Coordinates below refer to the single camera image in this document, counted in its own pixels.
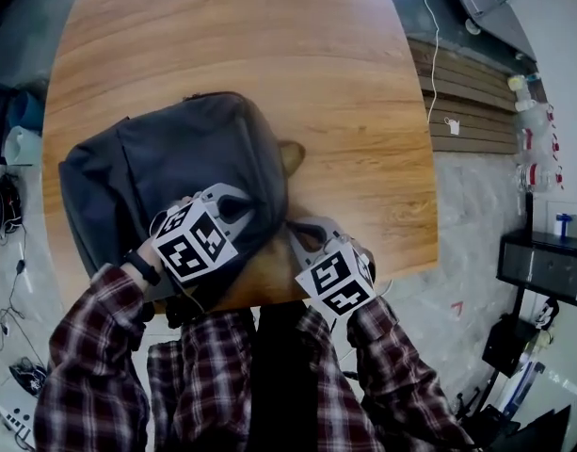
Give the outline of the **person's right hand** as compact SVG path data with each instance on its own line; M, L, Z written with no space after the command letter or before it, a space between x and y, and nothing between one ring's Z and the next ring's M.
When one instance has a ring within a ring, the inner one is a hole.
M376 266L365 251L358 254L358 268L363 279L370 287L373 287L376 279Z

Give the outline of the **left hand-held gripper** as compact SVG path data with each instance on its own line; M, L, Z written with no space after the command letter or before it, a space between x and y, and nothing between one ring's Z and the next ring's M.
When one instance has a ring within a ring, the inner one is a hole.
M238 256L232 243L249 225L253 209L223 215L227 202L251 202L242 189L218 183L196 193L184 210L158 212L150 224L152 247L178 283L186 284L228 264Z

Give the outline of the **person's left hand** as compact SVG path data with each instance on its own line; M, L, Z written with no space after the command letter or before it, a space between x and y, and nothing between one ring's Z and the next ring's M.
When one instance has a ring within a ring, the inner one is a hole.
M185 196L183 198L181 198L180 200L174 202L171 207L167 210L167 215L171 216L174 215L182 210L184 210L185 208L187 208L189 205L191 205L194 201L193 197L190 196Z

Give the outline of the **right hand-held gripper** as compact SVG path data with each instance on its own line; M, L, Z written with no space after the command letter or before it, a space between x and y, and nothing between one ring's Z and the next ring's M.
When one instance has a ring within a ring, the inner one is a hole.
M303 270L296 276L297 284L316 304L322 304L336 318L351 315L370 302L376 292L363 279L358 268L359 250L351 240L335 238L342 229L331 218L299 218L287 222L287 235L292 251ZM299 239L306 235L315 243L329 243L329 250L319 258Z

